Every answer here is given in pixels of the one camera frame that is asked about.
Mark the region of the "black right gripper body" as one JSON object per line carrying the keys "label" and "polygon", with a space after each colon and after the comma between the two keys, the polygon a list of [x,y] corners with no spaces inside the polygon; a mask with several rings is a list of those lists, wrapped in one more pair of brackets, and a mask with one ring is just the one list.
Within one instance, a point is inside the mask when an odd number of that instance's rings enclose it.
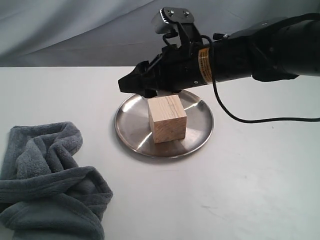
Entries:
{"label": "black right gripper body", "polygon": [[211,47],[197,47],[190,57],[183,57],[179,51],[167,47],[164,50],[152,62],[142,61],[129,74],[120,78],[120,92],[153,98],[159,91],[177,94],[213,82]]}

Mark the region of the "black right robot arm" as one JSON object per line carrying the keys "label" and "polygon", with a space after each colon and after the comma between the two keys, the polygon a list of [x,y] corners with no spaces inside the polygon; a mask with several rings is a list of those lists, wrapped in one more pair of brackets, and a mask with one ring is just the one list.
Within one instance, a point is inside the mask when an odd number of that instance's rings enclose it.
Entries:
{"label": "black right robot arm", "polygon": [[165,7],[154,17],[165,46],[118,80],[123,93],[153,98],[194,87],[252,77],[260,82],[320,74],[320,15],[307,13],[262,21],[233,34],[199,33],[183,8]]}

